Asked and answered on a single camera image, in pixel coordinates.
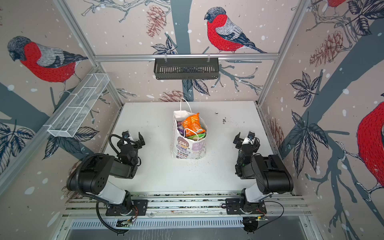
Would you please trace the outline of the white printed paper bag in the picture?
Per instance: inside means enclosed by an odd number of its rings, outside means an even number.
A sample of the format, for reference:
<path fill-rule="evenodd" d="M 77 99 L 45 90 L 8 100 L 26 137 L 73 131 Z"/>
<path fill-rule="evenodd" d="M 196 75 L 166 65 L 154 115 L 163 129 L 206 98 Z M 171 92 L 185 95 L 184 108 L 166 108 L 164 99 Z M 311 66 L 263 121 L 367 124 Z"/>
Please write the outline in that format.
<path fill-rule="evenodd" d="M 206 137 L 199 141 L 192 141 L 179 134 L 177 121 L 184 121 L 187 117 L 194 115 L 189 102 L 181 98 L 179 109 L 173 112 L 171 156 L 173 159 L 198 160 L 206 156 L 206 138 L 208 127 L 200 117 L 201 126 L 206 130 Z"/>

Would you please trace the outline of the purple snack packet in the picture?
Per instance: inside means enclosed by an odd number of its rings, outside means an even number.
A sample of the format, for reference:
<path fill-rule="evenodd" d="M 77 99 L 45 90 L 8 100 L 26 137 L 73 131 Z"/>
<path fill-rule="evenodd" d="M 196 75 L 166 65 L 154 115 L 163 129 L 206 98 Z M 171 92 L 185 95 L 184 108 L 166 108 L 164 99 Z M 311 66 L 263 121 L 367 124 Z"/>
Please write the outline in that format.
<path fill-rule="evenodd" d="M 179 131 L 179 134 L 183 137 L 186 136 L 186 131 L 185 131 L 185 128 L 184 128 L 184 125 L 183 125 L 183 121 L 177 121 L 177 129 Z"/>

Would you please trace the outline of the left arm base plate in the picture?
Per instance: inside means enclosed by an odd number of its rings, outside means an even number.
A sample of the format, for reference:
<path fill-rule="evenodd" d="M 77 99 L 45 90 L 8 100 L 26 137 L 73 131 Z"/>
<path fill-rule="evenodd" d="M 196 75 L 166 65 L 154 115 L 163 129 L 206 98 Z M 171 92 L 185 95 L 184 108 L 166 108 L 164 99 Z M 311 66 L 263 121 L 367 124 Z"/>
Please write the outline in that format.
<path fill-rule="evenodd" d="M 108 205 L 106 216 L 124 217 L 124 216 L 145 216 L 148 207 L 148 200 L 130 200 L 120 205 Z"/>

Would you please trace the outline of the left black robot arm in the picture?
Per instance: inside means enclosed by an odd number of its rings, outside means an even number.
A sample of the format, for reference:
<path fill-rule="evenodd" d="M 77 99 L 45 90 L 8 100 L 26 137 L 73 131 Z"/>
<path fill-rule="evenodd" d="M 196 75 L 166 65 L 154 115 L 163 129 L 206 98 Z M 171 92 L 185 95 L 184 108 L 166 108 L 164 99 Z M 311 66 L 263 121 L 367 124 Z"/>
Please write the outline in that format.
<path fill-rule="evenodd" d="M 109 181 L 109 177 L 133 179 L 142 161 L 139 149 L 146 143 L 138 133 L 135 141 L 129 131 L 111 134 L 108 142 L 116 155 L 93 154 L 85 157 L 67 180 L 67 189 L 108 206 L 131 210 L 131 194 Z"/>

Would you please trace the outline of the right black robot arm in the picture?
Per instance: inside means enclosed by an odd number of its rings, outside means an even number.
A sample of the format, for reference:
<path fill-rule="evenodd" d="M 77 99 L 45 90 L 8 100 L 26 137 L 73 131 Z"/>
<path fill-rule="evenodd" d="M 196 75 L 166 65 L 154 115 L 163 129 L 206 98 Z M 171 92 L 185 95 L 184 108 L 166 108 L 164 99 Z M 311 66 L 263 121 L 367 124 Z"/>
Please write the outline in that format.
<path fill-rule="evenodd" d="M 242 180 L 256 182 L 242 190 L 241 207 L 259 204 L 274 194 L 284 194 L 294 189 L 294 181 L 278 155 L 267 157 L 258 153 L 260 140 L 254 132 L 242 139 L 237 134 L 233 144 L 239 150 L 235 164 L 236 175 Z"/>

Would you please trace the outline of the orange chips packet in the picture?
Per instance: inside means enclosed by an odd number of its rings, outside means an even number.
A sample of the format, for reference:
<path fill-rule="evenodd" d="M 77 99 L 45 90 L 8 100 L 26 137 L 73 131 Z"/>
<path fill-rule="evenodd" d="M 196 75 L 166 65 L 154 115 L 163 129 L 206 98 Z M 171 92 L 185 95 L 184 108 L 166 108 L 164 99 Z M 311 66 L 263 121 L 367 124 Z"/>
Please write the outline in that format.
<path fill-rule="evenodd" d="M 193 135 L 203 134 L 206 130 L 201 126 L 199 113 L 187 117 L 182 122 L 184 128 L 184 137 L 191 137 Z"/>

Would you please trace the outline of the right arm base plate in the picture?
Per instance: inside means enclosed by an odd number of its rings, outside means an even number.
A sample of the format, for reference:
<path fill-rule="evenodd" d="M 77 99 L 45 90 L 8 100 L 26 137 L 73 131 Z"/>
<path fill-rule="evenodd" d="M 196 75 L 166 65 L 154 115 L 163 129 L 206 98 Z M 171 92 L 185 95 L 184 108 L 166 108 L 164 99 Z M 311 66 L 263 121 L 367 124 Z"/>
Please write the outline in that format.
<path fill-rule="evenodd" d="M 241 198 L 227 198 L 221 205 L 228 215 L 266 215 L 267 210 L 264 202 L 249 203 Z"/>

